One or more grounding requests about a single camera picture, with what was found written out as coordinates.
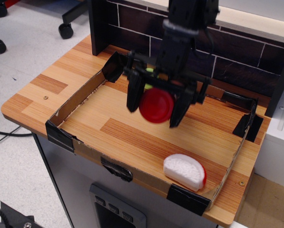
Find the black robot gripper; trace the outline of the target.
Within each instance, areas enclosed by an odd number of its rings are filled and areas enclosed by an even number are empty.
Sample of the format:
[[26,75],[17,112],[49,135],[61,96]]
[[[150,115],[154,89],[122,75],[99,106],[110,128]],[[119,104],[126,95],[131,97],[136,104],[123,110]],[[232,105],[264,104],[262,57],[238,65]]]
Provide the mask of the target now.
[[146,79],[151,79],[146,68],[154,69],[157,83],[154,87],[179,94],[170,118],[170,128],[178,127],[191,104],[203,103],[211,79],[186,69],[190,49],[194,46],[198,29],[163,21],[165,30],[156,59],[131,51],[124,74],[129,80],[127,108],[135,112],[144,93]]

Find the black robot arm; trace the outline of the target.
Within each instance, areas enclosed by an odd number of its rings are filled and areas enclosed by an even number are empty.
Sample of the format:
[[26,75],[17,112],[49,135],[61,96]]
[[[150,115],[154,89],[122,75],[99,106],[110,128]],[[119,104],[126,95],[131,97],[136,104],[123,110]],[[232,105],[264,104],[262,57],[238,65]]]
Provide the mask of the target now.
[[190,105],[203,103],[212,80],[186,68],[200,30],[208,33],[219,13],[216,0],[171,0],[164,35],[155,59],[129,52],[127,108],[149,122],[177,127]]

